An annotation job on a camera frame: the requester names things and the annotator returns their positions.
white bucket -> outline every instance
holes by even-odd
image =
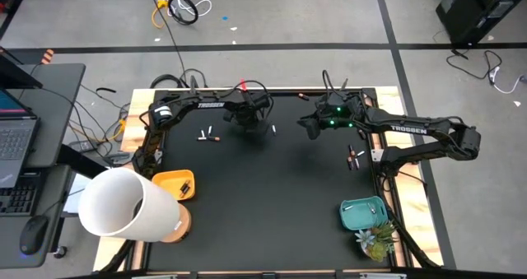
[[[79,219],[93,235],[156,242],[174,230],[180,207],[163,188],[130,169],[117,168],[97,175],[86,186]]]

keyboard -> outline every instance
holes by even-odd
[[[20,160],[29,144],[31,129],[0,129],[0,160]]]
[[[31,216],[39,199],[40,174],[24,174],[14,188],[0,188],[0,216]]]

red object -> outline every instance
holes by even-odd
[[[245,85],[244,79],[242,78],[240,81],[241,81],[241,90],[247,91],[247,86]]]

orange tray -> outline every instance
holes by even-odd
[[[189,181],[189,191],[181,197],[181,186]],[[194,174],[191,170],[174,170],[161,172],[154,175],[152,182],[172,194],[178,201],[188,200],[196,193]]]

wooden table frame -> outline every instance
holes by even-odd
[[[361,89],[361,87],[349,87],[350,89]],[[258,90],[261,88],[249,88],[249,90]],[[128,119],[126,123],[126,129],[124,131],[123,142],[121,144],[121,150],[127,152],[135,152],[137,148],[142,144],[145,136],[144,125],[139,120],[139,115],[147,111],[148,106],[154,100],[156,90],[170,90],[170,91],[187,91],[188,89],[136,89],[133,91],[132,100],[130,102]],[[200,91],[222,91],[227,88],[207,88],[199,89]],[[325,91],[323,87],[269,87],[269,91]],[[399,89],[396,86],[378,86],[375,87],[377,95],[378,107],[388,111],[391,114],[404,114],[403,103],[399,96]],[[372,134],[372,141],[375,149],[380,149],[381,138],[377,134]],[[385,133],[386,143],[388,146],[398,146],[400,148],[406,148],[413,145],[412,138],[407,133]],[[413,175],[419,179],[422,178],[421,172],[418,165],[405,165],[401,171]],[[441,256],[441,250],[436,236],[436,230],[433,225],[431,211],[425,194],[424,187],[422,184],[411,177],[404,174],[399,174],[395,178],[396,191],[399,196],[400,209],[403,215],[403,222],[406,230],[415,239],[421,249],[427,254],[429,259],[433,262],[442,265],[443,260]],[[385,193],[386,199],[391,207],[393,207],[393,200],[389,193]],[[99,248],[97,249],[96,260],[94,263],[93,270],[100,270],[105,266],[113,257],[113,255],[119,250],[120,246],[124,242],[123,239],[118,238],[100,238]],[[142,267],[142,254],[145,244],[143,242],[137,242],[136,247],[133,250],[133,259],[130,264],[130,268],[133,270],[140,269]],[[395,260],[399,267],[406,267],[404,259],[404,251],[400,242],[395,244]],[[413,258],[413,266],[419,267],[419,264]],[[343,270],[344,272],[382,272],[385,269],[379,270]],[[198,274],[254,274],[261,273],[262,271],[254,272],[199,272]],[[324,272],[335,272],[335,270],[316,270],[316,271],[273,271],[276,273],[324,273]],[[189,274],[189,272],[152,272],[152,274]]]

